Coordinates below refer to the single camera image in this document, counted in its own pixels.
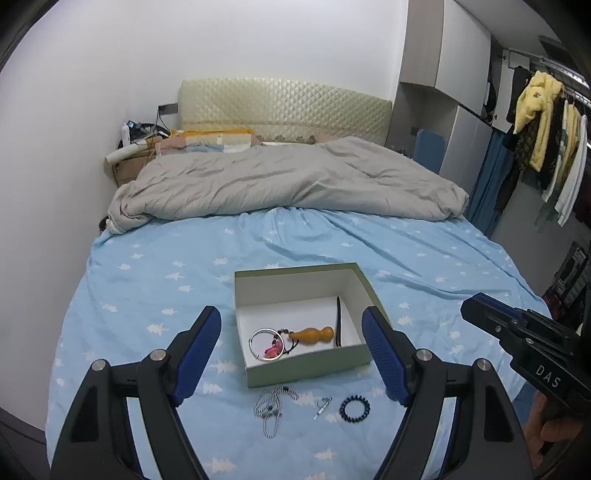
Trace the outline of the person's right hand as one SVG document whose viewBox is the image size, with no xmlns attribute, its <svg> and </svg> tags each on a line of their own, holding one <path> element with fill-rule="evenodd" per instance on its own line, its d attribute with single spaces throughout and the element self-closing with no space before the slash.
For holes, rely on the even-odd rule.
<svg viewBox="0 0 591 480">
<path fill-rule="evenodd" d="M 573 441 L 583 429 L 583 423 L 577 419 L 563 417 L 545 420 L 545 409 L 549 405 L 547 397 L 537 391 L 524 427 L 524 437 L 533 468 L 539 467 L 543 461 L 541 449 L 545 442 Z"/>
</svg>

